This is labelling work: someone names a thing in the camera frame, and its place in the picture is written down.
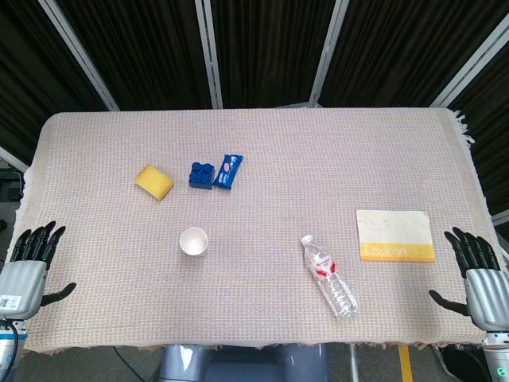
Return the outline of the clear plastic water bottle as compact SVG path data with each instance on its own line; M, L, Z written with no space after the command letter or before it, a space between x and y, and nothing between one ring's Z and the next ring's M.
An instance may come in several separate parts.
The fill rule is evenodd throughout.
M326 254L310 234L301 237L304 261L336 318L351 318L358 304L342 279L333 258Z

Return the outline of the blue toy brick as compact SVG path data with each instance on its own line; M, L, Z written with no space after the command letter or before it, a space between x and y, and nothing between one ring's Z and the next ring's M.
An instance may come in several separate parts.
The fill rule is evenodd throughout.
M194 162L188 177L192 188L211 190L215 178L215 168L210 163Z

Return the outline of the white paper cup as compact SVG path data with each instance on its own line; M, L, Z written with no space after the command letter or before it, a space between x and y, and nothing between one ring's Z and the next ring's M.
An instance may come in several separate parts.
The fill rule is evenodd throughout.
M187 228L180 234L179 246L186 255L203 255L208 249L208 235L202 228Z

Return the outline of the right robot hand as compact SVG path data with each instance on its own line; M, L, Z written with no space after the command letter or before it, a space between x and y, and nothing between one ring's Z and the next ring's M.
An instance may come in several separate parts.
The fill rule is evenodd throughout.
M453 302L430 290L429 296L446 310L471 318L487 333L509 333L509 273L502 271L493 247L481 236L454 227L445 231L460 276L465 302Z

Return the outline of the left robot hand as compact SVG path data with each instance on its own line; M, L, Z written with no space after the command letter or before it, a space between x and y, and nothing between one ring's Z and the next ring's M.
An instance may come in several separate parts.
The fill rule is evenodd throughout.
M63 290L45 293L48 272L66 229L55 226L51 221L17 238L10 261L0 271L0 320L28 320L41 307L59 302L75 290L76 284L69 283Z

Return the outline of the grey robot torso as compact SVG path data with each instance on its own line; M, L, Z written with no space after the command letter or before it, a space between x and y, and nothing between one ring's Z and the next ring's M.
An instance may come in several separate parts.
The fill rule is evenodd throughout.
M164 348L156 382L330 382L327 347L226 345Z

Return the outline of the blue snack packet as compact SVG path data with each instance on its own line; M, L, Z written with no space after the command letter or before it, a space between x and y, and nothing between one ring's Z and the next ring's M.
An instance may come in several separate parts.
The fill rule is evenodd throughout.
M240 154L225 154L220 171L212 184L221 189L231 190L242 161L243 156Z

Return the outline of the yellow sponge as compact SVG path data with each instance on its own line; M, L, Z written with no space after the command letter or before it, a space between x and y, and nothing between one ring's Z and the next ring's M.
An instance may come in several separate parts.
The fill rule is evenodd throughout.
M161 201L174 186L171 178L152 165L147 165L134 179L135 185Z

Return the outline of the beige woven tablecloth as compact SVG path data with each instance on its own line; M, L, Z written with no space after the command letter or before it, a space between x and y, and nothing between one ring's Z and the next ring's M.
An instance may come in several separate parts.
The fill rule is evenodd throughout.
M14 231L65 226L46 283L76 289L29 323L25 347L173 343L478 343L444 232L496 237L461 115L444 108L317 108L59 113L43 125ZM243 161L231 190L192 188ZM174 182L158 201L135 185L152 165ZM421 211L435 261L359 255L358 210ZM186 255L187 228L208 249ZM304 261L312 235L356 298L336 318Z

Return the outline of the grey partition post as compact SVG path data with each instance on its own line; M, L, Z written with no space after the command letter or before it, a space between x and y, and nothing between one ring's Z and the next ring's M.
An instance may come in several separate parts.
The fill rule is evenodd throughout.
M223 109L220 68L217 56L211 0L194 0L194 2L212 108Z
M103 101L108 111L120 111L113 95L104 82L99 70L88 55L86 49L76 35L74 29L64 16L56 0L37 0L52 25L68 47L70 53L80 66L84 75L88 78L91 86L95 89L99 98Z
M332 10L331 19L328 30L324 39L321 57L317 66L316 75L314 77L313 86L309 96L308 107L317 108L324 81L327 76L332 57L335 52L340 32L344 23L345 16L348 11L350 0L335 0Z
M509 13L465 61L429 106L448 107L507 43L509 43Z

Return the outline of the metal table leg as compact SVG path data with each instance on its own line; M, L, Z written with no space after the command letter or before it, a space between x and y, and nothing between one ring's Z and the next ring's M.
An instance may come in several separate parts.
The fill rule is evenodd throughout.
M348 348L350 354L351 382L359 382L359 369L357 365L356 345L351 343L348 345Z

